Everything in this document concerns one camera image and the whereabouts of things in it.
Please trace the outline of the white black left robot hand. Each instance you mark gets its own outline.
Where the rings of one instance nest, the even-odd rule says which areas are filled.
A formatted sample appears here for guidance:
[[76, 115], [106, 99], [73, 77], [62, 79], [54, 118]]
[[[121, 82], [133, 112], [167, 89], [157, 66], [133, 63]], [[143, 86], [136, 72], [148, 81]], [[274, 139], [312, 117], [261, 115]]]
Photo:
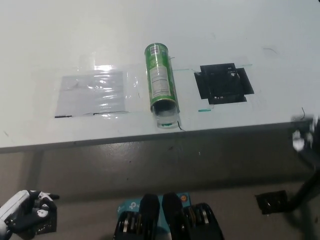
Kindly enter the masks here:
[[55, 200], [59, 198], [43, 191], [18, 191], [0, 207], [0, 238], [9, 240], [12, 235], [18, 235], [23, 240], [32, 240], [37, 235], [56, 232]]

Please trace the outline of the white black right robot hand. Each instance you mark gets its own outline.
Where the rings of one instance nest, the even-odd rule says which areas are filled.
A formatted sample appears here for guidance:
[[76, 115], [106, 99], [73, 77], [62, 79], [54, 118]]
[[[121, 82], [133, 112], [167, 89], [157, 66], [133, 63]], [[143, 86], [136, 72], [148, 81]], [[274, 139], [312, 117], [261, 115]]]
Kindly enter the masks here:
[[314, 116], [307, 115], [294, 118], [292, 124], [292, 146], [296, 152], [301, 152], [312, 145], [317, 120]]

